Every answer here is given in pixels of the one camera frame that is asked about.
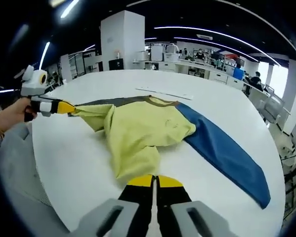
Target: blue sleeve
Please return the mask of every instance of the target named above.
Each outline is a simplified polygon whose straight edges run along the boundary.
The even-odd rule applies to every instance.
[[[251,196],[262,209],[271,197],[263,170],[224,131],[184,104],[176,108],[196,126],[196,131],[185,138],[204,159],[218,169],[240,189]]]

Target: black ceiling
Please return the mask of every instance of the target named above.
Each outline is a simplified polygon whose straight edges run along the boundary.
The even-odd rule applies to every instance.
[[[6,23],[0,22],[0,49],[3,50],[2,55],[9,54],[0,72],[5,72],[4,68],[8,67],[8,72],[13,74],[29,63],[40,61],[48,41],[51,44],[45,65],[56,62],[63,54],[83,50],[94,43],[100,48],[100,21],[122,10],[146,17],[147,38],[157,37],[158,41],[170,41],[173,37],[197,38],[196,34],[202,34],[213,36],[213,42],[247,54],[257,52],[217,34],[185,29],[154,29],[157,26],[204,28],[242,39],[267,53],[284,54],[296,59],[295,50],[274,29],[255,16],[219,0],[150,0],[126,7],[136,1],[80,0],[64,21],[60,20],[60,15],[71,1],[57,8],[52,8],[47,0],[2,2],[0,11],[8,19],[5,19]],[[294,1],[229,0],[260,15],[289,39],[293,39],[292,32],[296,35]],[[7,46],[12,41],[13,47],[8,50]]]

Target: window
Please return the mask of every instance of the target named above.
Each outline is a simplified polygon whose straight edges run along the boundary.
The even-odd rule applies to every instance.
[[[270,87],[272,87],[274,89],[274,93],[281,98],[283,97],[286,87],[287,75],[288,68],[274,65]]]
[[[266,83],[266,77],[267,77],[268,67],[269,67],[269,64],[268,63],[260,62],[258,64],[257,70],[261,74],[260,79],[261,79],[261,83],[263,83],[263,84]]]

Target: human hand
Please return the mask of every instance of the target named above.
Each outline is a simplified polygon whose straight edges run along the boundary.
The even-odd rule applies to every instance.
[[[24,122],[25,113],[31,113],[35,119],[37,113],[30,107],[30,102],[31,100],[29,98],[23,97],[0,111],[0,130],[6,132],[17,123]]]

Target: round white table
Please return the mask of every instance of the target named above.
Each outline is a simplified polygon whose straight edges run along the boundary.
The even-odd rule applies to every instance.
[[[136,90],[193,95],[193,100]],[[275,143],[255,107],[239,90],[178,73],[122,70],[86,74],[56,88],[51,96],[74,104],[140,95],[180,102],[203,114],[233,138],[263,169],[271,201],[260,206],[203,159],[186,142],[158,148],[160,174],[182,182],[192,200],[200,200],[229,223],[238,236],[273,237],[281,228],[285,186]],[[103,132],[95,133],[81,118],[54,114],[33,121],[38,173],[56,213],[73,231],[80,219],[108,198],[121,194],[109,165]]]

